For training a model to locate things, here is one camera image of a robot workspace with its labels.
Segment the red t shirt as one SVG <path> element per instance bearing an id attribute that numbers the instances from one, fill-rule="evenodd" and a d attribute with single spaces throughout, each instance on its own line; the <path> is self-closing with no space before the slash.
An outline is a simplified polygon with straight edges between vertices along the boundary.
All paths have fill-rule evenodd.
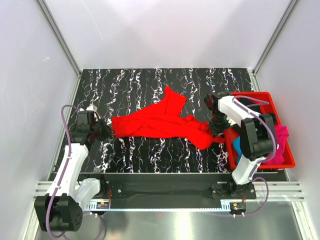
<path id="1" fill-rule="evenodd" d="M 112 129 L 115 137 L 186 138 L 200 150 L 213 143 L 223 144 L 225 139 L 214 137 L 207 122 L 201 122 L 193 115 L 181 117 L 186 101 L 185 96 L 167 86 L 160 102 L 126 116 L 114 116 Z"/>

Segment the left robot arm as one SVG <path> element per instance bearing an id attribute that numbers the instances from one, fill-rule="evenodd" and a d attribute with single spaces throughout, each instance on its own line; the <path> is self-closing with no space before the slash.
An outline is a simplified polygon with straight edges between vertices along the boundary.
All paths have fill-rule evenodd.
<path id="1" fill-rule="evenodd" d="M 34 201 L 42 231 L 53 238 L 58 237 L 54 232 L 78 231 L 87 204 L 94 196 L 103 198 L 108 193 L 107 184 L 95 177 L 85 179 L 79 188 L 76 184 L 92 145 L 112 135 L 112 129 L 93 108 L 77 113 L 75 125 L 66 130 L 67 145 L 57 174 L 46 193 Z"/>

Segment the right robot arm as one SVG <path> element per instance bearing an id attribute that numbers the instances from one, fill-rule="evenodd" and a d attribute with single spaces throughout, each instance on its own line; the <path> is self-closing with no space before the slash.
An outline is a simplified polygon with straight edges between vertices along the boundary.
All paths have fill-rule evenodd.
<path id="1" fill-rule="evenodd" d="M 272 115 L 254 111 L 239 99 L 254 101 L 253 106 L 269 104 L 264 100 L 247 95 L 233 95 L 230 92 L 208 94 L 204 98 L 207 108 L 211 111 L 208 125 L 214 136 L 234 125 L 239 126 L 239 146 L 242 155 L 227 185 L 228 195 L 235 199 L 244 194 L 245 186 L 253 180 L 261 163 L 271 160 L 277 150 Z"/>

